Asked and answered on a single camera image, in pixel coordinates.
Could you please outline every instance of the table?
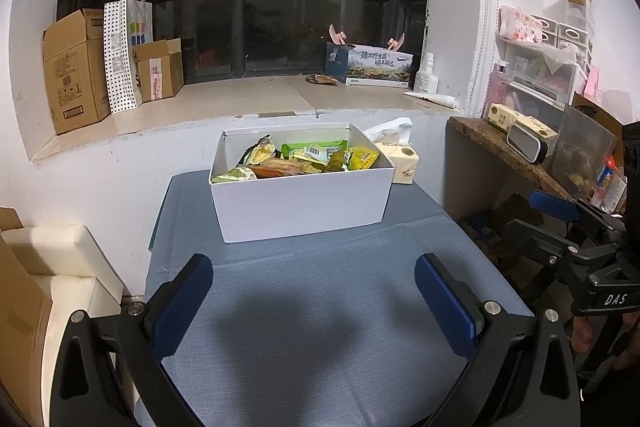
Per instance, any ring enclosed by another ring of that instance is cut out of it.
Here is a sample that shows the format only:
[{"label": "table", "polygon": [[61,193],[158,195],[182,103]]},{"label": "table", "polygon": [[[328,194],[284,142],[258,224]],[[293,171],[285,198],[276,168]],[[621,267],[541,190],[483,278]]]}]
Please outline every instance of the table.
[{"label": "table", "polygon": [[[530,314],[415,184],[392,186],[375,225],[225,244],[207,175],[172,179],[146,279],[148,298],[193,253],[213,261],[212,289],[163,362],[204,425],[408,427],[432,413],[465,360],[451,352],[415,286],[415,260],[425,252],[481,300]],[[301,212],[314,219],[312,209]],[[141,402],[136,415],[153,425]]]},{"label": "table", "polygon": [[572,200],[571,195],[553,179],[541,165],[532,165],[507,145],[506,135],[498,131],[481,118],[462,118],[452,116],[447,120],[447,127],[452,128],[488,150],[508,167],[533,183],[536,188],[544,190],[564,200]]}]

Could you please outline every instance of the silver bolt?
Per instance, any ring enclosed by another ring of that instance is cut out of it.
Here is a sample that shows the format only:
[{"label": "silver bolt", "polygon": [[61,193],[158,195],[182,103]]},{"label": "silver bolt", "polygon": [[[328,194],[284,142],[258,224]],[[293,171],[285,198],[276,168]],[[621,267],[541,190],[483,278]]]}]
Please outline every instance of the silver bolt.
[{"label": "silver bolt", "polygon": [[487,301],[487,302],[485,302],[484,303],[484,309],[490,315],[497,315],[498,313],[500,313],[502,311],[502,308],[500,307],[500,304],[498,304],[496,301]]},{"label": "silver bolt", "polygon": [[130,304],[129,307],[127,308],[127,312],[129,312],[129,315],[133,315],[134,317],[136,315],[140,315],[144,310],[145,310],[145,303],[143,302],[134,302],[133,304]]},{"label": "silver bolt", "polygon": [[73,323],[77,324],[78,322],[82,322],[82,319],[84,319],[84,312],[82,310],[76,310],[71,314],[71,322]]},{"label": "silver bolt", "polygon": [[552,310],[551,308],[545,311],[545,317],[551,322],[557,322],[560,318],[558,312],[556,310]]}]

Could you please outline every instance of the tissue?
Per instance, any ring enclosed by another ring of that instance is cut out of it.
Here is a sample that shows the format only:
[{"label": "tissue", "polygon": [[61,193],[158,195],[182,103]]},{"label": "tissue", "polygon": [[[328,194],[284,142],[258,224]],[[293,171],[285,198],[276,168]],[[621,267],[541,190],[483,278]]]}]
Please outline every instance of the tissue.
[{"label": "tissue", "polygon": [[409,145],[409,137],[411,136],[411,128],[414,124],[411,118],[396,118],[374,127],[364,130],[364,136],[372,142],[397,143],[400,145]]}]

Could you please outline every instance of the wall trim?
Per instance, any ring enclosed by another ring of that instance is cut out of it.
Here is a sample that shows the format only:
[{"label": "wall trim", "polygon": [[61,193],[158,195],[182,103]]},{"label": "wall trim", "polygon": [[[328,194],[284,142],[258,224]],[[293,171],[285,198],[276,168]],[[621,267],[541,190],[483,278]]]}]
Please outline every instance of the wall trim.
[{"label": "wall trim", "polygon": [[499,0],[480,0],[480,18],[478,25],[478,44],[474,56],[475,67],[466,95],[465,108],[469,116],[477,117],[482,113],[489,75],[497,57],[495,36],[498,26]]}]

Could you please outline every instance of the hand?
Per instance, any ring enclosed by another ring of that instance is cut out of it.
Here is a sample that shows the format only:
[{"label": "hand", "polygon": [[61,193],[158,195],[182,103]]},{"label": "hand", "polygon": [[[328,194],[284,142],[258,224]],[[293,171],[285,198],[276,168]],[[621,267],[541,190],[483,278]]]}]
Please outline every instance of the hand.
[{"label": "hand", "polygon": [[[624,327],[626,331],[629,331],[638,317],[640,311],[633,313],[625,313],[622,315]],[[574,332],[571,335],[571,346],[576,353],[584,354],[591,349],[593,344],[593,328],[589,324],[586,317],[574,317]],[[613,369],[625,369],[631,367],[635,363],[640,361],[640,328],[636,330],[636,333],[631,339],[629,346],[622,352],[619,357],[616,357],[613,361]]]}]

